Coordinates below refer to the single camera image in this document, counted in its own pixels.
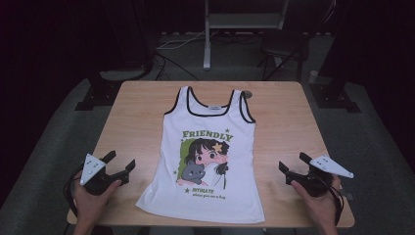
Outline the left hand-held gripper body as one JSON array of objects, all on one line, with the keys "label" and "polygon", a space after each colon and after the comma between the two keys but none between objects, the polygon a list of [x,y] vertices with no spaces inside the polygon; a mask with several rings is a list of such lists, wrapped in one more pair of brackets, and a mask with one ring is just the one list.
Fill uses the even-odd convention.
[{"label": "left hand-held gripper body", "polygon": [[101,159],[90,154],[86,155],[80,184],[85,187],[89,194],[95,196],[103,194],[116,180],[120,180],[121,184],[129,182],[129,172],[125,169],[112,175],[108,175],[106,173],[106,165],[107,164],[101,162]]}]

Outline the person's left hand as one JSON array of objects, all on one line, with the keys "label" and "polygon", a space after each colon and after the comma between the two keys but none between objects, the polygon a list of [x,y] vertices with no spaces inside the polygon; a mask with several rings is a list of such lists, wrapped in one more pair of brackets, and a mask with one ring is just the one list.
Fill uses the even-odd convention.
[{"label": "person's left hand", "polygon": [[80,180],[74,181],[74,201],[77,207],[77,229],[87,230],[94,226],[106,208],[112,194],[120,186],[121,181],[116,180],[101,195],[89,194],[80,184]]}]

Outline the black stand base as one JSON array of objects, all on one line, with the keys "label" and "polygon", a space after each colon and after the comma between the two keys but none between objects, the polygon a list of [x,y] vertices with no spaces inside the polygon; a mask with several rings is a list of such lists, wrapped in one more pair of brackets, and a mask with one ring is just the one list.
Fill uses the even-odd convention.
[{"label": "black stand base", "polygon": [[357,103],[346,94],[344,85],[310,84],[309,88],[320,109],[345,109],[348,113],[360,113]]},{"label": "black stand base", "polygon": [[121,81],[107,80],[98,73],[88,77],[90,87],[83,100],[78,102],[76,111],[91,111],[97,106],[111,106],[121,86]]}]

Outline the grey metal stand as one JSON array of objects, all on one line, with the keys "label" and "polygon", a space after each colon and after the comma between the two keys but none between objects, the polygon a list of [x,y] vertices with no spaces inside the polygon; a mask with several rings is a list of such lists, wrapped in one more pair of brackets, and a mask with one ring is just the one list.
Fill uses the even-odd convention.
[{"label": "grey metal stand", "polygon": [[209,0],[205,0],[205,52],[203,68],[211,68],[210,31],[212,29],[247,29],[247,28],[281,28],[289,0],[282,0],[279,13],[219,13],[213,14],[209,9]]}]

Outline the white printed tank top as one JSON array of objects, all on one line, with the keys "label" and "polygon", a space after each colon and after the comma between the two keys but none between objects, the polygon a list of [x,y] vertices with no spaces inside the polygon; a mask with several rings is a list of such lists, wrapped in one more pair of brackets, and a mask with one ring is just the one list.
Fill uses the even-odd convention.
[{"label": "white printed tank top", "polygon": [[136,206],[156,215],[219,223],[265,220],[254,176],[255,120],[246,94],[224,106],[179,89],[163,116],[161,157]]}]

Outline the person's right hand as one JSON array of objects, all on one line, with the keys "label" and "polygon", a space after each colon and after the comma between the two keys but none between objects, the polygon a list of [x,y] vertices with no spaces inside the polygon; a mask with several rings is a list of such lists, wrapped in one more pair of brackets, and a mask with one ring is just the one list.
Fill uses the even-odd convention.
[{"label": "person's right hand", "polygon": [[330,191],[327,191],[323,196],[312,197],[297,181],[293,180],[291,182],[291,186],[302,198],[308,215],[317,227],[323,228],[336,226],[337,208],[335,197]]}]

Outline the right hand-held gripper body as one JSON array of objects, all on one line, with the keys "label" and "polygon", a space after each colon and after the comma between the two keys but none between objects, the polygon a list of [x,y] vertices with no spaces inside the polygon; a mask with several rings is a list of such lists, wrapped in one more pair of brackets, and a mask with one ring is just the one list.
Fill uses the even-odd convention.
[{"label": "right hand-held gripper body", "polygon": [[312,197],[324,195],[333,183],[333,175],[353,178],[354,174],[335,162],[329,155],[323,155],[312,159],[308,165],[308,173],[300,174],[289,170],[286,183],[291,184],[293,180],[302,185]]}]

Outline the black folding stand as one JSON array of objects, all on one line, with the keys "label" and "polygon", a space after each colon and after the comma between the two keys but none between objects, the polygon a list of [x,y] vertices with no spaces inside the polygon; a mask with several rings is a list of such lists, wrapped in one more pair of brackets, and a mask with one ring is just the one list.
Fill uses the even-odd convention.
[{"label": "black folding stand", "polygon": [[[308,59],[309,40],[307,33],[276,30],[263,35],[260,50],[264,58],[258,64],[264,65],[262,80],[266,81],[283,67],[288,61],[297,63],[296,81],[301,81],[303,63]],[[270,58],[279,58],[281,63],[271,72],[267,72],[267,64]]]}]

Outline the round grey stand base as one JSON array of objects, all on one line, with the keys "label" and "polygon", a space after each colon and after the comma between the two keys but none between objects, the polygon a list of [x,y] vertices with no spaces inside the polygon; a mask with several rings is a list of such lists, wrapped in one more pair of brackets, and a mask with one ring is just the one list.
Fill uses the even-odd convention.
[{"label": "round grey stand base", "polygon": [[109,81],[122,81],[136,78],[144,73],[143,69],[119,69],[104,70],[100,72],[100,76]]}]

